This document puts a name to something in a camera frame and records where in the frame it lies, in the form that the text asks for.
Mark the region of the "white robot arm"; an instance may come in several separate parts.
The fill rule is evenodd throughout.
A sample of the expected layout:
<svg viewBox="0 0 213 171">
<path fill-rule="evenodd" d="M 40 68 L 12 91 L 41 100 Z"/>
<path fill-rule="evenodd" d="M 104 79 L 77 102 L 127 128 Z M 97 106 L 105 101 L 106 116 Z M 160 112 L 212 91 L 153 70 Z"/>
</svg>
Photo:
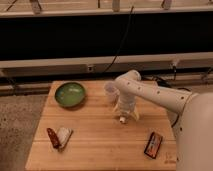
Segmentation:
<svg viewBox="0 0 213 171">
<path fill-rule="evenodd" d="M 181 117 L 176 171 L 213 171 L 213 92 L 194 93 L 143 83 L 136 70 L 114 80 L 119 90 L 118 109 L 135 108 L 141 97 Z"/>
</svg>

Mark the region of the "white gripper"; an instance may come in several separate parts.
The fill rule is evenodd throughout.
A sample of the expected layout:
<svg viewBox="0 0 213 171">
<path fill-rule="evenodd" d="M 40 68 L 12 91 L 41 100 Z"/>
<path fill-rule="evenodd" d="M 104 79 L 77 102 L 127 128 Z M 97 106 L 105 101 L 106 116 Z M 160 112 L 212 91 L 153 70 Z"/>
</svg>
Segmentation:
<svg viewBox="0 0 213 171">
<path fill-rule="evenodd" d="M 130 115 L 132 113 L 132 117 L 138 121 L 140 115 L 137 109 L 135 109 L 135 104 L 135 96 L 133 94 L 121 91 L 118 102 L 113 108 L 113 112 L 118 113 L 120 111 L 124 115 Z"/>
</svg>

